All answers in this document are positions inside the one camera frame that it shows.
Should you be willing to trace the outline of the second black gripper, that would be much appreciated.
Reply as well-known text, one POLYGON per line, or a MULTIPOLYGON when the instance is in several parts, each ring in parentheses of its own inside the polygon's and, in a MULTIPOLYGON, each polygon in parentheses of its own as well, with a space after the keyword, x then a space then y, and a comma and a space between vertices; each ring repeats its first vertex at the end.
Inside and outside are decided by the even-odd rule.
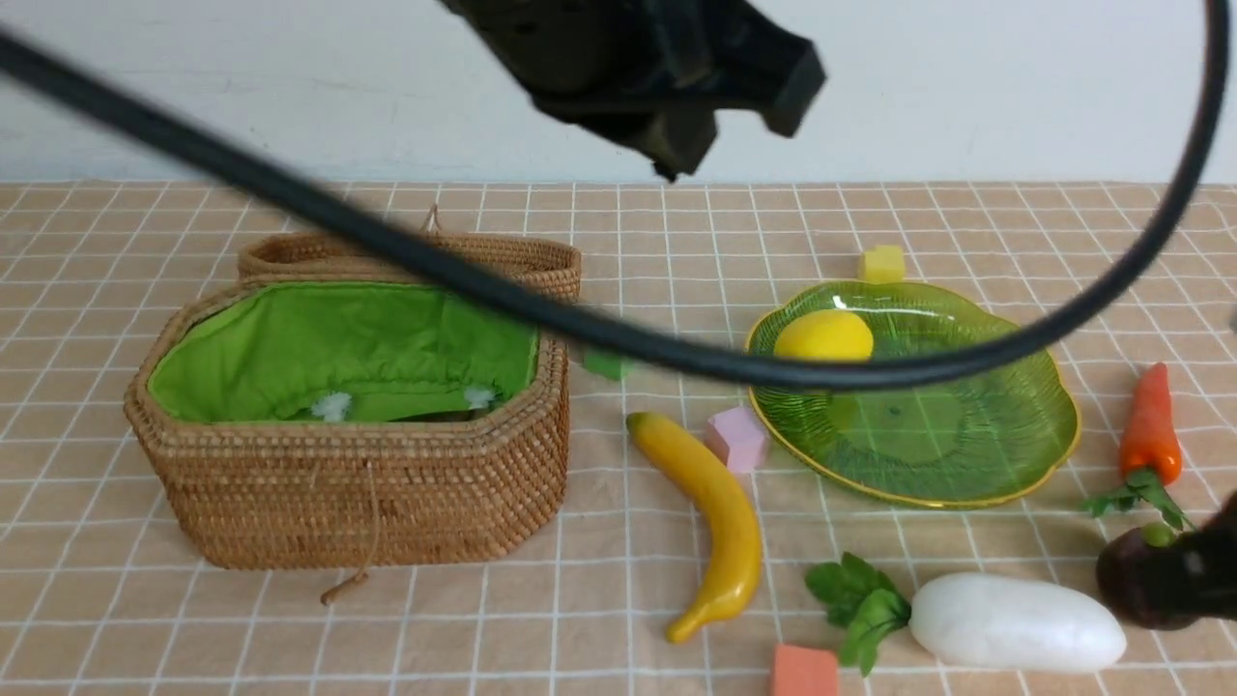
POLYGON ((1236 621, 1236 494, 1197 532, 1157 551, 1157 611, 1236 621))

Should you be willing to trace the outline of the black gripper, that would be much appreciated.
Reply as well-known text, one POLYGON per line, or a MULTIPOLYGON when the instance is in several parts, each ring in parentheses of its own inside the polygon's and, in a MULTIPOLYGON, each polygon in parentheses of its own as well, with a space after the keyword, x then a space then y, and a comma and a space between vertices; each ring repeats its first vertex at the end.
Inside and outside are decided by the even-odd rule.
POLYGON ((449 1, 534 109, 633 150, 675 184, 717 137, 720 108, 790 138, 826 80, 816 45, 750 1, 449 1))

